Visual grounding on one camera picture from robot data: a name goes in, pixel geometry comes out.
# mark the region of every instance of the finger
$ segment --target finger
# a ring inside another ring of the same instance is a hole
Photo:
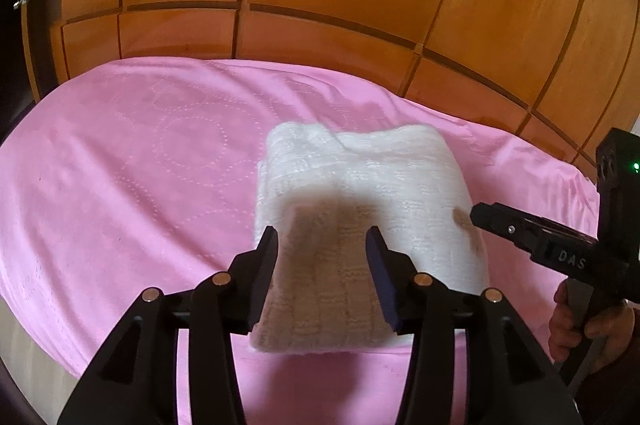
[[[582,336],[575,329],[562,329],[549,326],[551,336],[549,343],[554,342],[561,347],[576,347],[582,341]]]
[[[551,340],[549,340],[549,353],[554,361],[565,361],[569,358],[569,348],[562,347],[562,345],[558,345]]]
[[[605,309],[595,317],[589,320],[584,326],[584,334],[588,339],[599,339],[607,337],[612,333],[614,327],[618,324],[620,318],[629,308],[625,306],[614,306]]]
[[[567,304],[569,300],[569,291],[566,288],[566,280],[563,280],[554,294],[554,302],[556,304]]]
[[[623,308],[622,314],[610,330],[610,335],[600,356],[593,363],[591,372],[599,371],[613,363],[627,350],[634,331],[635,314],[631,308]]]
[[[558,304],[551,315],[551,319],[549,320],[549,327],[574,329],[574,313],[571,308],[565,304]]]

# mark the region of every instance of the towel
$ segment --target towel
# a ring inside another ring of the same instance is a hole
[[[402,345],[384,321],[365,254],[377,225],[449,288],[479,294],[486,250],[453,154],[426,125],[332,134],[286,122],[268,135],[258,164],[255,239],[271,225],[280,248],[251,346],[271,353]]]

